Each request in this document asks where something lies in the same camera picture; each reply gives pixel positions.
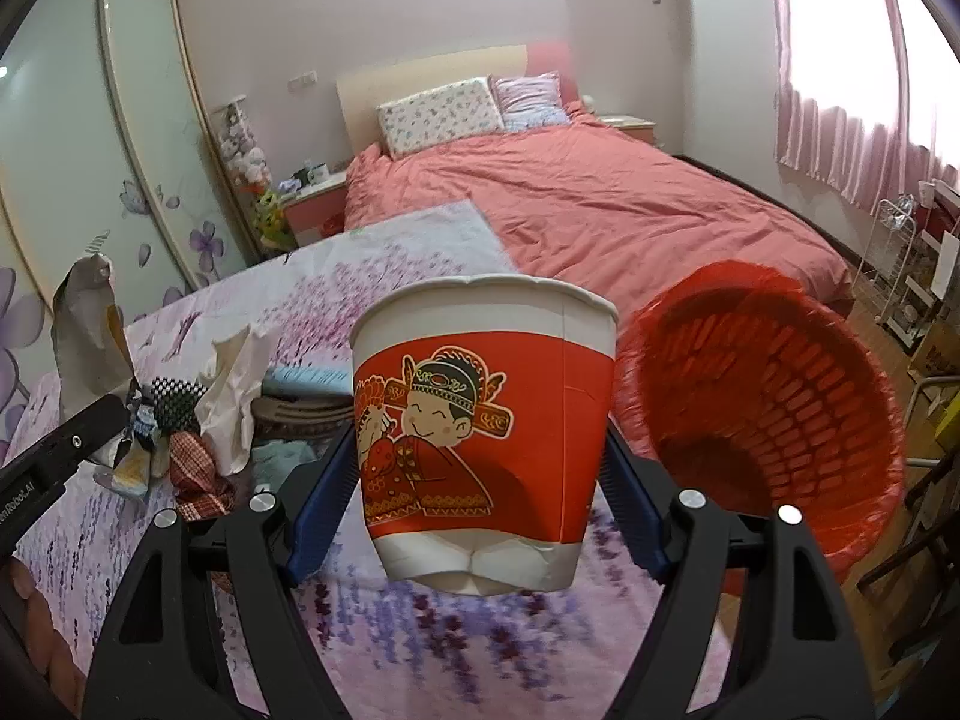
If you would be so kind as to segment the grey paper bag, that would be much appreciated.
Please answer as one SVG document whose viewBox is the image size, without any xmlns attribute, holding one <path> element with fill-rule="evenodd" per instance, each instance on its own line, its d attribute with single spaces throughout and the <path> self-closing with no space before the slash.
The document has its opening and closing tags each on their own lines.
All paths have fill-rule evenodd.
<svg viewBox="0 0 960 720">
<path fill-rule="evenodd" d="M 60 418 L 78 415 L 104 395 L 128 399 L 135 382 L 112 262 L 86 254 L 53 296 L 52 349 L 60 380 Z"/>
</svg>

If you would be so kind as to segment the black dotted cloth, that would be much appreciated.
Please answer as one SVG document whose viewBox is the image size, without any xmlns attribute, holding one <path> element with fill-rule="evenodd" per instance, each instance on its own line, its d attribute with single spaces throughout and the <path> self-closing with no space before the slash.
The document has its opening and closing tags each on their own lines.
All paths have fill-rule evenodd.
<svg viewBox="0 0 960 720">
<path fill-rule="evenodd" d="M 206 394 L 206 388 L 201 383 L 160 377 L 151 382 L 149 394 L 153 401 L 153 416 L 161 436 L 200 433 L 200 422 L 195 415 L 195 408 Z"/>
</svg>

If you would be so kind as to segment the white tissue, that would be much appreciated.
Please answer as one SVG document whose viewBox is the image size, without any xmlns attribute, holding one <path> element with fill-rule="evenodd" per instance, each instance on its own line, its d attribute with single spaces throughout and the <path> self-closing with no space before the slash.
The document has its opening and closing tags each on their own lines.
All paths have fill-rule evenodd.
<svg viewBox="0 0 960 720">
<path fill-rule="evenodd" d="M 213 343 L 213 356 L 200 374 L 205 394 L 195 406 L 200 440 L 220 476 L 239 475 L 249 461 L 254 438 L 252 401 L 278 344 L 278 330 L 246 325 Z"/>
</svg>

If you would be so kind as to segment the red white paper cup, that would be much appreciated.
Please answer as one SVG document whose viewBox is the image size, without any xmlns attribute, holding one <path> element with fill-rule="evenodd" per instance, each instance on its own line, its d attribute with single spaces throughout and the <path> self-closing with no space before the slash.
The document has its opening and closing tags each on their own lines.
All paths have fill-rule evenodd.
<svg viewBox="0 0 960 720">
<path fill-rule="evenodd" d="M 612 406 L 615 305 L 548 278 L 423 281 L 350 337 L 364 525 L 438 592 L 573 583 Z"/>
</svg>

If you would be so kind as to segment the red plastic trash basket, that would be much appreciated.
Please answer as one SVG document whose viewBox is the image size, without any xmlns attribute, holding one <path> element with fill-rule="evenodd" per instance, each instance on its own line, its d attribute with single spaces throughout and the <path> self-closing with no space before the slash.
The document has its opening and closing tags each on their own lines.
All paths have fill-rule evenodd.
<svg viewBox="0 0 960 720">
<path fill-rule="evenodd" d="M 711 263 L 636 310 L 613 417 L 636 454 L 728 511 L 797 507 L 836 578 L 905 491 L 889 378 L 846 320 L 771 266 Z"/>
</svg>

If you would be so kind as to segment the red plaid cloth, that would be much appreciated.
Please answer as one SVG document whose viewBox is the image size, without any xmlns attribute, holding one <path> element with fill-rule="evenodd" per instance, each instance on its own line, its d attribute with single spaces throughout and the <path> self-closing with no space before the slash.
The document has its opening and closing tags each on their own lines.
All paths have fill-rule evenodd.
<svg viewBox="0 0 960 720">
<path fill-rule="evenodd" d="M 181 431 L 169 438 L 169 479 L 176 509 L 187 522 L 224 517 L 235 507 L 235 489 L 195 434 Z"/>
</svg>

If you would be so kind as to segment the floral purple bedsheet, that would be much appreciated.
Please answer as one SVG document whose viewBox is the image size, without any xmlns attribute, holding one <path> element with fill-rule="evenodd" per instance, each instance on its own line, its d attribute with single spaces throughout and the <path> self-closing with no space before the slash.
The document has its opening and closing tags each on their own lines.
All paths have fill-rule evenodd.
<svg viewBox="0 0 960 720">
<path fill-rule="evenodd" d="M 130 367 L 124 330 L 117 327 L 110 286 L 110 261 L 89 249 L 70 268 L 53 301 L 57 310 L 74 305 L 96 307 L 96 327 L 112 346 L 117 364 Z M 617 309 L 601 296 L 548 278 L 519 273 L 487 273 L 471 278 L 441 278 L 412 284 L 413 293 L 395 291 L 389 298 L 418 294 L 417 289 L 477 291 L 532 289 L 534 296 L 555 296 L 599 312 L 601 341 L 613 341 Z M 65 492 L 67 479 L 80 463 L 114 440 L 132 436 L 139 386 L 128 374 L 125 387 L 88 403 L 55 431 L 31 445 L 2 468 L 2 556 Z M 187 522 L 174 509 L 159 511 L 146 528 L 139 550 L 128 564 L 110 606 L 94 651 L 86 683 L 82 718 L 353 718 L 301 626 L 290 585 L 299 571 L 295 557 L 324 561 L 340 527 L 348 500 L 358 484 L 355 429 L 343 424 L 318 461 L 293 470 L 278 493 L 257 493 L 249 504 L 218 520 Z M 677 486 L 655 461 L 630 454 L 615 426 L 605 434 L 604 465 L 599 470 L 604 494 L 623 536 L 646 527 L 659 535 L 667 522 L 682 522 L 683 500 L 698 491 Z M 719 718 L 722 702 L 689 712 L 703 661 L 708 655 L 711 624 L 708 608 L 683 611 L 680 579 L 692 578 L 692 559 L 680 554 L 677 588 L 664 590 L 641 642 L 635 663 L 620 684 L 604 718 Z M 218 634 L 212 582 L 206 574 L 228 575 L 252 668 L 270 713 L 259 715 L 236 699 Z M 13 583 L 2 582 L 3 718 L 75 718 L 52 689 L 47 676 L 32 666 L 26 649 L 28 603 Z"/>
</svg>

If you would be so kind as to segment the sliding wardrobe with flowers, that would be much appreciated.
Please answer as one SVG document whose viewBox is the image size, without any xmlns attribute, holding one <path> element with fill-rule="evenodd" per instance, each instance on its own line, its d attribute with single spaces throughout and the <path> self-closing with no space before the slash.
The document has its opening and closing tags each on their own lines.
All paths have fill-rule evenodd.
<svg viewBox="0 0 960 720">
<path fill-rule="evenodd" d="M 251 265 L 179 0 L 36 0 L 2 54 L 2 454 L 52 371 L 52 298 L 90 245 L 122 319 Z"/>
</svg>

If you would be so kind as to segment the plush toy tube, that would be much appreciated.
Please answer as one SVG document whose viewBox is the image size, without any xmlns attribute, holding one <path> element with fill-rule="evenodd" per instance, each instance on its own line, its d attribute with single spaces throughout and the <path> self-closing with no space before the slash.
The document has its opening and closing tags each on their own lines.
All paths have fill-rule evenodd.
<svg viewBox="0 0 960 720">
<path fill-rule="evenodd" d="M 296 239 L 281 210 L 267 156 L 244 110 L 244 96 L 218 110 L 218 148 L 239 210 L 264 257 L 288 254 Z"/>
</svg>

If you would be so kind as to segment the pink white nightstand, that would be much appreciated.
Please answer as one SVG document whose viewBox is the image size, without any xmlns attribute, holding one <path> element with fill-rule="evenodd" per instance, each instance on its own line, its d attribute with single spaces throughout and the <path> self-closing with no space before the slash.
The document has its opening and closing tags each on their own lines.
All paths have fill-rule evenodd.
<svg viewBox="0 0 960 720">
<path fill-rule="evenodd" d="M 283 215 L 299 247 L 342 234 L 345 229 L 347 172 L 309 185 L 283 204 Z"/>
</svg>

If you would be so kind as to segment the white mug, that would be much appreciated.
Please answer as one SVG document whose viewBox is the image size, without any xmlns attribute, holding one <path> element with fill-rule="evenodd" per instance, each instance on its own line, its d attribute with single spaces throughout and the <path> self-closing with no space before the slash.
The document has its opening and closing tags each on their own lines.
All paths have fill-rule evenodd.
<svg viewBox="0 0 960 720">
<path fill-rule="evenodd" d="M 331 177 L 329 168 L 325 163 L 309 166 L 308 169 L 306 169 L 306 174 L 308 174 L 308 182 L 311 185 L 324 184 L 324 182 Z"/>
</svg>

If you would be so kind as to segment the salmon pink duvet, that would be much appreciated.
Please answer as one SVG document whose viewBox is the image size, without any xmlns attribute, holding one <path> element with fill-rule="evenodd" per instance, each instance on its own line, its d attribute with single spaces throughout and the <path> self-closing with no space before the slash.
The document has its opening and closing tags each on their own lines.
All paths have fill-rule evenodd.
<svg viewBox="0 0 960 720">
<path fill-rule="evenodd" d="M 799 216 L 585 112 L 405 158 L 368 146 L 348 167 L 345 224 L 462 200 L 519 270 L 601 294 L 622 314 L 721 260 L 781 271 L 840 316 L 853 307 L 848 265 Z"/>
</svg>

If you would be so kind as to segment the pink curtain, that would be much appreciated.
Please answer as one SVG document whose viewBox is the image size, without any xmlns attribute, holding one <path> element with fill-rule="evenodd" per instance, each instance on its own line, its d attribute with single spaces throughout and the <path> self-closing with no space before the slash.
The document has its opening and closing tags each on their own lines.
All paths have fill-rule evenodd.
<svg viewBox="0 0 960 720">
<path fill-rule="evenodd" d="M 923 0 L 775 0 L 778 160 L 862 211 L 958 185 L 958 59 Z"/>
</svg>

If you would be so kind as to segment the floral white pillow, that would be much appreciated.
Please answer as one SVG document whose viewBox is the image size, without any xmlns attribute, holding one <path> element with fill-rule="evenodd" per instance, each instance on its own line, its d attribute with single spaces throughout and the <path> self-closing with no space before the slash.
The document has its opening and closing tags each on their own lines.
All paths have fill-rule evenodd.
<svg viewBox="0 0 960 720">
<path fill-rule="evenodd" d="M 444 143 L 505 130 L 486 76 L 387 101 L 376 107 L 376 114 L 394 160 Z"/>
</svg>

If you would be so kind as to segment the wall socket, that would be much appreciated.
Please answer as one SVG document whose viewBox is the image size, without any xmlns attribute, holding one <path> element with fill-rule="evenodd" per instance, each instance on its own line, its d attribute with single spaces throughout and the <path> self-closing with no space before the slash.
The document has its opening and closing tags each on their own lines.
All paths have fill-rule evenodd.
<svg viewBox="0 0 960 720">
<path fill-rule="evenodd" d="M 302 89 L 309 88 L 309 86 L 314 86 L 317 83 L 317 73 L 315 71 L 309 71 L 309 73 L 301 73 L 301 75 L 291 78 L 288 82 L 288 88 L 290 89 Z"/>
</svg>

